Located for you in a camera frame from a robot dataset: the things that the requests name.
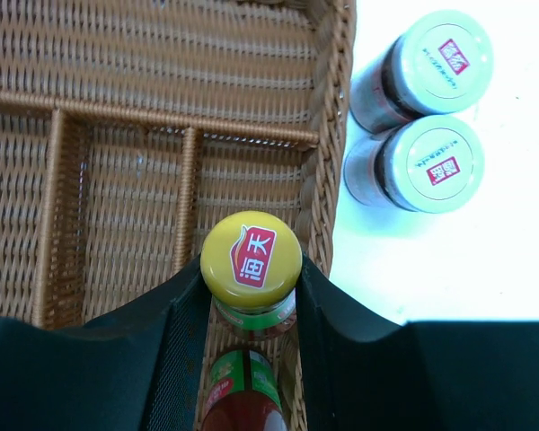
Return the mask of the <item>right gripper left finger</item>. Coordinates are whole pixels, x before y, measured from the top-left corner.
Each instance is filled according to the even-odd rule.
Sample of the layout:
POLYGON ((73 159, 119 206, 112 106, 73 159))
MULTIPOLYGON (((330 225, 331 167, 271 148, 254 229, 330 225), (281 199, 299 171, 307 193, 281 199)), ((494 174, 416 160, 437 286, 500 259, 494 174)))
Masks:
POLYGON ((0 318, 0 430, 190 430, 210 293, 193 260, 85 325, 0 318))

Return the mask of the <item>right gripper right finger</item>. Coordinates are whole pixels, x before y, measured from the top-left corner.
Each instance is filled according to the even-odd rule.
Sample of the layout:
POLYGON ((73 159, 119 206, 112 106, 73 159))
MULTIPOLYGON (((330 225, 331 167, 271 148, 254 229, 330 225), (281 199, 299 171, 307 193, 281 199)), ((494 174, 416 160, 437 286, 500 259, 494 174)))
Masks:
POLYGON ((539 430, 539 321, 398 325, 309 259, 296 310, 312 430, 539 430))

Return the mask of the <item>red sauce bottle yellow cap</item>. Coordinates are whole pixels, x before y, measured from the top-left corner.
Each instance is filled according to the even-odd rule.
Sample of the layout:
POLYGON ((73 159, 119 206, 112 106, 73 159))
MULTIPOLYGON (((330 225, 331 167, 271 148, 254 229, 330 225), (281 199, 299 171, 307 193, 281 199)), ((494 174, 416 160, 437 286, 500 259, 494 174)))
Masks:
POLYGON ((273 369, 260 351, 246 346, 227 350, 208 378, 203 430, 287 429, 273 369))

